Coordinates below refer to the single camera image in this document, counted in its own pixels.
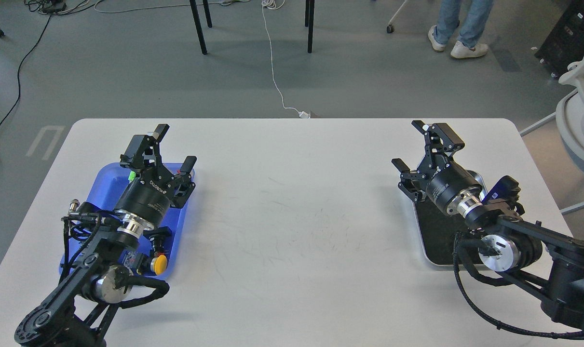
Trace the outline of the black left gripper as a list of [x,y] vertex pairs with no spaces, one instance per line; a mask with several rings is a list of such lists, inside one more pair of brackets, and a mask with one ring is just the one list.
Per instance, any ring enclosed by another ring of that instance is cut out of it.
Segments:
[[192,172],[196,156],[187,156],[176,175],[163,165],[159,143],[169,128],[159,124],[150,134],[134,135],[120,155],[120,166],[134,171],[136,177],[114,207],[122,220],[119,231],[155,230],[168,209],[181,209],[195,189]]

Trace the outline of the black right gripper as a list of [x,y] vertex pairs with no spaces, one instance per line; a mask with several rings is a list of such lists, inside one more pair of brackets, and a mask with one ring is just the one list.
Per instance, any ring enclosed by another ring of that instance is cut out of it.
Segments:
[[[420,167],[428,171],[411,171],[401,158],[392,159],[400,172],[398,187],[414,204],[428,198],[445,215],[467,216],[481,206],[482,186],[463,167],[454,163],[455,152],[464,148],[464,141],[446,123],[426,124],[421,120],[411,123],[425,140],[424,158]],[[431,167],[444,167],[435,170]]]

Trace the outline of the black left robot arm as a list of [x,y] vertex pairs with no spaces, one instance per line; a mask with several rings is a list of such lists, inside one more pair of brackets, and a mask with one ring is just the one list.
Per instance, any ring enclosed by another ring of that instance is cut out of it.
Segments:
[[159,124],[133,136],[120,156],[128,186],[111,210],[72,200],[62,218],[64,253],[56,288],[14,332],[25,347],[104,347],[116,312],[166,295],[159,276],[171,260],[176,230],[163,226],[169,209],[181,209],[195,189],[195,156],[176,172],[163,163]]

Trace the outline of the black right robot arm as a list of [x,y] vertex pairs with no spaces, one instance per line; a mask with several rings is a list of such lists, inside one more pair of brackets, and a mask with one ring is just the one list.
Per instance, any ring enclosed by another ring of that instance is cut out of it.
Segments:
[[[416,169],[393,159],[398,188],[418,205],[430,202],[446,216],[459,216],[465,230],[453,236],[456,283],[474,312],[498,330],[515,334],[584,340],[584,240],[526,222],[518,182],[506,175],[488,192],[454,160],[464,141],[446,123],[412,121],[424,137],[424,157]],[[479,309],[460,279],[464,267],[475,280],[491,286],[516,285],[541,302],[552,321],[575,328],[569,333],[521,329]]]

